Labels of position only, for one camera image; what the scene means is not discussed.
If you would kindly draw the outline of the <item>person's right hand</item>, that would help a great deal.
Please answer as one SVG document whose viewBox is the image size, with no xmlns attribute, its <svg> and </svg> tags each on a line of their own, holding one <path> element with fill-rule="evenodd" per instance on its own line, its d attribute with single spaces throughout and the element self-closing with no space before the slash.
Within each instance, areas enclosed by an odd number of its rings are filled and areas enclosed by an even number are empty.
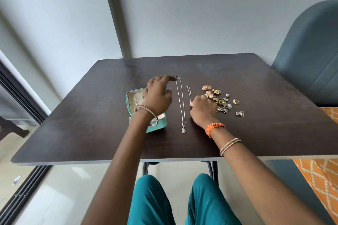
<svg viewBox="0 0 338 225">
<path fill-rule="evenodd" d="M 219 122 L 216 118 L 216 104 L 205 95 L 195 96 L 193 100 L 197 101 L 197 108 L 191 109 L 190 115 L 195 124 L 205 130 L 210 124 Z"/>
</svg>

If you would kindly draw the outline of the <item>person's left hand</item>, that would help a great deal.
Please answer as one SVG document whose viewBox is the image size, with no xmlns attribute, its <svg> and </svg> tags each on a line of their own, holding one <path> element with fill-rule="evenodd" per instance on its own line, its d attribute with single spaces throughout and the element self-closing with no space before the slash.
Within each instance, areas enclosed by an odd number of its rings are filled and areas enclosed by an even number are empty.
<svg viewBox="0 0 338 225">
<path fill-rule="evenodd" d="M 159 116 L 164 113 L 172 102 L 172 96 L 154 96 L 146 95 L 146 90 L 144 92 L 145 100 L 143 105 L 149 107 L 153 110 L 155 115 Z"/>
</svg>

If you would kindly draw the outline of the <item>person's left forearm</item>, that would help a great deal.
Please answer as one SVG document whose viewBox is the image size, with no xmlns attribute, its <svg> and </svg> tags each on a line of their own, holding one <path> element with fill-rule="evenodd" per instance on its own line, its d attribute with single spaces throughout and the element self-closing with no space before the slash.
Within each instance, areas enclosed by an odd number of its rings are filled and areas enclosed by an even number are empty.
<svg viewBox="0 0 338 225">
<path fill-rule="evenodd" d="M 127 225 L 146 129 L 153 118 L 142 108 L 132 116 L 81 225 Z"/>
</svg>

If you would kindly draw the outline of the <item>person's right forearm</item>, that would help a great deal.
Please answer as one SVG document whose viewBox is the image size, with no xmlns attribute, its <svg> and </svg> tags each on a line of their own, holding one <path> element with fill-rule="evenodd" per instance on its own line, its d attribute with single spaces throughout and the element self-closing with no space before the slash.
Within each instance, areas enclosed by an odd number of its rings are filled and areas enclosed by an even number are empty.
<svg viewBox="0 0 338 225">
<path fill-rule="evenodd" d="M 205 132 L 220 150 L 235 138 L 219 122 L 210 124 Z M 224 158 L 266 225 L 325 225 L 241 142 L 226 150 Z"/>
</svg>

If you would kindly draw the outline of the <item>pile of gold earrings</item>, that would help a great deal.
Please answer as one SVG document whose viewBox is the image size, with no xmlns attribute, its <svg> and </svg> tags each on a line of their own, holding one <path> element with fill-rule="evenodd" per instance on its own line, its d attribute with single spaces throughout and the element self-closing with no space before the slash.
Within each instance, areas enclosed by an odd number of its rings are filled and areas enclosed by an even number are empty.
<svg viewBox="0 0 338 225">
<path fill-rule="evenodd" d="M 230 95 L 225 94 L 223 97 L 222 91 L 215 90 L 210 85 L 204 85 L 202 90 L 205 92 L 204 95 L 207 99 L 210 99 L 214 104 L 216 104 L 216 112 L 228 113 L 232 109 L 232 104 L 229 102 Z"/>
</svg>

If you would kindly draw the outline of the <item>thin bangles on left wrist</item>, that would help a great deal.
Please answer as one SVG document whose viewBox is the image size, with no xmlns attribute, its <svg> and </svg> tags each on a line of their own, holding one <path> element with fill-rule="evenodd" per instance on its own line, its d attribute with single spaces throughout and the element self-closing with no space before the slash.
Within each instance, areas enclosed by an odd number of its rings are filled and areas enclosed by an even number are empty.
<svg viewBox="0 0 338 225">
<path fill-rule="evenodd" d="M 151 120 L 149 126 L 151 126 L 151 127 L 157 126 L 157 125 L 158 125 L 159 119 L 158 119 L 158 116 L 155 115 L 155 113 L 153 112 L 153 110 L 150 109 L 149 107 L 147 107 L 147 106 L 141 104 L 141 105 L 137 105 L 137 106 L 136 106 L 136 111 L 138 111 L 138 110 L 141 109 L 141 108 L 142 108 L 142 109 L 145 109 L 146 111 L 148 111 L 148 112 L 154 117 L 154 118 Z"/>
</svg>

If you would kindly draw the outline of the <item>teal jewellery box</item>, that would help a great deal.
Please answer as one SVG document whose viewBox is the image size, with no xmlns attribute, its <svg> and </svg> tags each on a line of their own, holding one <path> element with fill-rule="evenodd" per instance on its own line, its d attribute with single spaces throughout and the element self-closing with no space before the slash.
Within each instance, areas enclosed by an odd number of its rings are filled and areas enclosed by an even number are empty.
<svg viewBox="0 0 338 225">
<path fill-rule="evenodd" d="M 136 113 L 138 107 L 143 105 L 145 96 L 143 94 L 145 88 L 131 90 L 126 93 L 126 105 L 129 116 L 129 123 L 131 121 L 131 117 Z M 146 130 L 146 133 L 150 133 L 159 129 L 163 129 L 167 126 L 166 114 L 162 113 L 158 116 L 158 120 L 153 118 Z"/>
</svg>

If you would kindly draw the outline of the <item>beaded red and white bangles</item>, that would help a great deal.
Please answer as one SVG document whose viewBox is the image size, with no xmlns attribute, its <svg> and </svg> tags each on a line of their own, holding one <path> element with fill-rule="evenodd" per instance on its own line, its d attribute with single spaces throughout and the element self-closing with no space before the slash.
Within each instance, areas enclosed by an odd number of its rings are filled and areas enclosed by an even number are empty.
<svg viewBox="0 0 338 225">
<path fill-rule="evenodd" d="M 241 142 L 240 138 L 234 138 L 231 141 L 229 141 L 227 144 L 225 144 L 219 152 L 220 156 L 224 157 L 225 151 L 228 150 L 232 145 L 238 142 Z"/>
</svg>

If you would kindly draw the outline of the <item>black table leg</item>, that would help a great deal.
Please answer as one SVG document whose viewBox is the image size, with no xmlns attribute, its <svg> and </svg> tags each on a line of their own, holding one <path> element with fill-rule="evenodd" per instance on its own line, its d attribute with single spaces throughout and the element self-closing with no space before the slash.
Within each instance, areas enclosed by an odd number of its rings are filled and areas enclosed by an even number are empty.
<svg viewBox="0 0 338 225">
<path fill-rule="evenodd" d="M 213 160 L 213 161 L 201 161 L 201 162 L 206 163 L 208 165 L 210 177 L 219 186 L 218 162 L 216 160 Z"/>
<path fill-rule="evenodd" d="M 158 165 L 160 162 L 144 162 L 142 168 L 142 175 L 158 176 Z"/>
</svg>

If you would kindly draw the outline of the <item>person's teal trousers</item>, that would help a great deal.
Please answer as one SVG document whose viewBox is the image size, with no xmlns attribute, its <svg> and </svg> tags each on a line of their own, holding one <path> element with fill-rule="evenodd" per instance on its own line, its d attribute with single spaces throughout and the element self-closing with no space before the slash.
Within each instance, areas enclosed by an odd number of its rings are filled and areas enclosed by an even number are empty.
<svg viewBox="0 0 338 225">
<path fill-rule="evenodd" d="M 160 182 L 145 175 L 136 182 L 127 225 L 176 225 Z M 205 174 L 192 185 L 185 225 L 242 225 L 219 186 Z"/>
</svg>

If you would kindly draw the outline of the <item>blue-grey upholstered chair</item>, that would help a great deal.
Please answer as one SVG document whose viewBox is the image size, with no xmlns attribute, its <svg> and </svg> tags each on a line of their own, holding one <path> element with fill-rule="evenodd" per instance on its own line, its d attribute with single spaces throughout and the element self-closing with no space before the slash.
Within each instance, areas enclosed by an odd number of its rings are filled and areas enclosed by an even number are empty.
<svg viewBox="0 0 338 225">
<path fill-rule="evenodd" d="M 338 107 L 338 0 L 318 2 L 290 27 L 272 68 L 319 107 Z"/>
</svg>

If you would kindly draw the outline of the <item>orange patterned cloth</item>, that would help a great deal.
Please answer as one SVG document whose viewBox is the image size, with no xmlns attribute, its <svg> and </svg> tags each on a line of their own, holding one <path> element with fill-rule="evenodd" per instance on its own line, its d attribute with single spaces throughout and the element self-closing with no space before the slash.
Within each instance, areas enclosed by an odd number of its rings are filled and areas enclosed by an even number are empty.
<svg viewBox="0 0 338 225">
<path fill-rule="evenodd" d="M 334 223 L 338 225 L 338 158 L 293 161 Z"/>
</svg>

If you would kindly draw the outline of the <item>dark furniture piece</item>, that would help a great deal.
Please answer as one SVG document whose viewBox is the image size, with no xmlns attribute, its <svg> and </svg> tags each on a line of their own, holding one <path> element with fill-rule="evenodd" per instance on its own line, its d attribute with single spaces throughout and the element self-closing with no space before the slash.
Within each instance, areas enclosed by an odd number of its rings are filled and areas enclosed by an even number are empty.
<svg viewBox="0 0 338 225">
<path fill-rule="evenodd" d="M 10 133 L 15 133 L 21 138 L 25 138 L 29 134 L 29 131 L 21 129 L 10 120 L 4 119 L 0 116 L 0 141 Z"/>
</svg>

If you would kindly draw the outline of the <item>black sliding door frame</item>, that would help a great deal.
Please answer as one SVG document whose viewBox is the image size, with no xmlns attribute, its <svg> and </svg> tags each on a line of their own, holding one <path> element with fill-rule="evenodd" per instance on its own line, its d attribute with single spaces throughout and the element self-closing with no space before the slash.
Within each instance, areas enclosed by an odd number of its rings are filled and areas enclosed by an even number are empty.
<svg viewBox="0 0 338 225">
<path fill-rule="evenodd" d="M 2 86 L 14 101 L 39 125 L 47 118 L 47 114 L 2 61 L 0 61 L 0 86 Z M 53 166 L 47 165 L 34 166 L 28 177 L 23 181 L 23 184 L 19 186 L 9 201 L 0 210 L 0 225 L 12 225 L 52 167 Z"/>
</svg>

